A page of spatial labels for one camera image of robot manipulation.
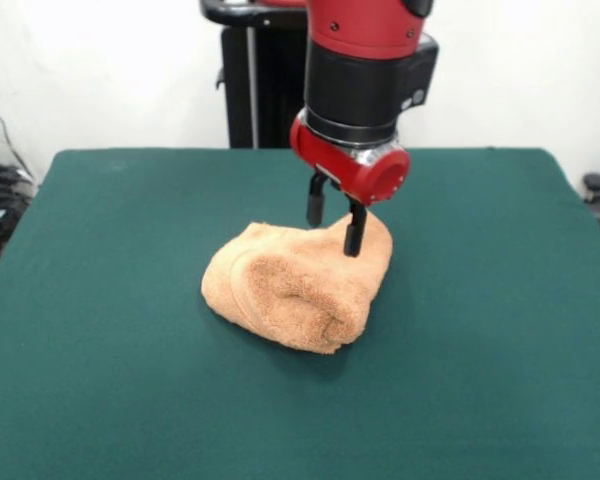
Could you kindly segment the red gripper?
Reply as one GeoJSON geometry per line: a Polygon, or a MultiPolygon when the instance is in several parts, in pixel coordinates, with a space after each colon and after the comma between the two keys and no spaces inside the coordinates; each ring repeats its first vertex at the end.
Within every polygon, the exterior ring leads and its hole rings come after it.
{"type": "Polygon", "coordinates": [[[396,139],[370,149],[348,148],[320,138],[300,112],[290,130],[296,155],[316,170],[309,182],[306,219],[321,225],[324,212],[324,184],[333,180],[348,195],[350,222],[344,241],[344,254],[360,254],[367,209],[364,205],[389,200],[401,188],[411,167],[410,154],[396,139]]]}

